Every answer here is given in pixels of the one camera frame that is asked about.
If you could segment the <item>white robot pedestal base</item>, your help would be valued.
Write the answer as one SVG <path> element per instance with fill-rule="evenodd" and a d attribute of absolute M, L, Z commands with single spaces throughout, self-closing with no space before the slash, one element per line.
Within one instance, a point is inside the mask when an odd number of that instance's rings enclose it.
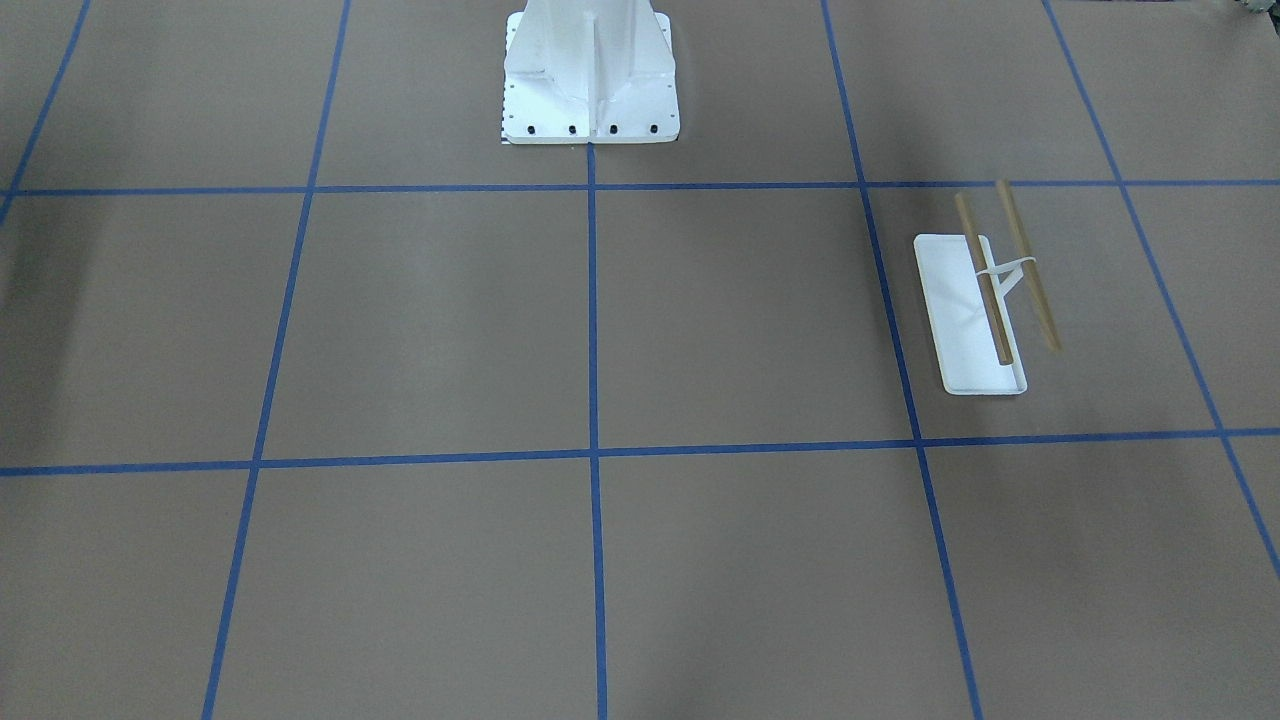
<path fill-rule="evenodd" d="M 649 1 L 529 1 L 506 19 L 500 138 L 669 143 L 681 135 L 672 23 Z"/>

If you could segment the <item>white towel rack with wooden bars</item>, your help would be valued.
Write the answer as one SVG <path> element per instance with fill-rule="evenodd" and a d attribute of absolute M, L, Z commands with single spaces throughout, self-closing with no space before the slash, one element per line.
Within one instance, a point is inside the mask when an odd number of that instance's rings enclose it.
<path fill-rule="evenodd" d="M 1062 347 L 1012 183 L 997 179 L 1016 256 L 1000 263 L 965 193 L 954 204 L 957 234 L 916 234 L 911 247 L 925 302 L 934 359 L 943 391 L 952 396 L 1019 396 L 1029 380 L 1009 311 L 1009 295 L 1027 287 L 1041 334 L 1050 350 Z"/>

